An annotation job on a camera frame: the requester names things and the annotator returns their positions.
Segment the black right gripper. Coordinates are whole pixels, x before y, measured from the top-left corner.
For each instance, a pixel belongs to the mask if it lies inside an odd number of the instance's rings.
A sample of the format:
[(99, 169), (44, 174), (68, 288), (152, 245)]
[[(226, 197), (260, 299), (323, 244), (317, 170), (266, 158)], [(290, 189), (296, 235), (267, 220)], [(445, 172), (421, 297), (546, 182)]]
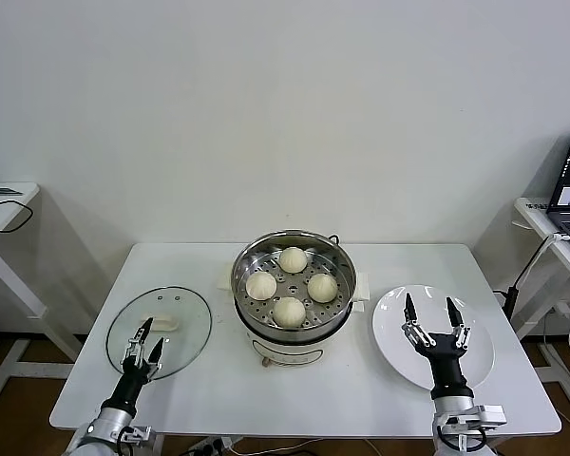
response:
[(466, 354), (471, 328), (451, 297), (446, 298), (447, 314), (451, 326), (450, 334), (426, 332), (418, 322), (417, 313), (409, 293), (406, 293), (404, 317), (401, 329), (417, 353), (425, 357), (431, 369), (434, 386), (430, 391), (433, 400), (471, 396), (461, 367), (460, 358)]

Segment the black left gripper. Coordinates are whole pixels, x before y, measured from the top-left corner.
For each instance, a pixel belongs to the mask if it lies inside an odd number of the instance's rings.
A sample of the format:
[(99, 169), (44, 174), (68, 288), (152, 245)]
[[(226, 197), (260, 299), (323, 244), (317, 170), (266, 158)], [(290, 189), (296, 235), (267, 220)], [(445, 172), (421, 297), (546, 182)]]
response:
[(144, 344), (151, 331), (152, 323), (153, 318), (147, 318), (134, 336), (128, 339), (124, 350), (123, 375), (112, 393), (114, 409), (135, 411), (142, 387), (148, 383), (148, 375), (155, 375), (162, 367), (163, 337), (158, 340), (147, 361), (143, 360)]

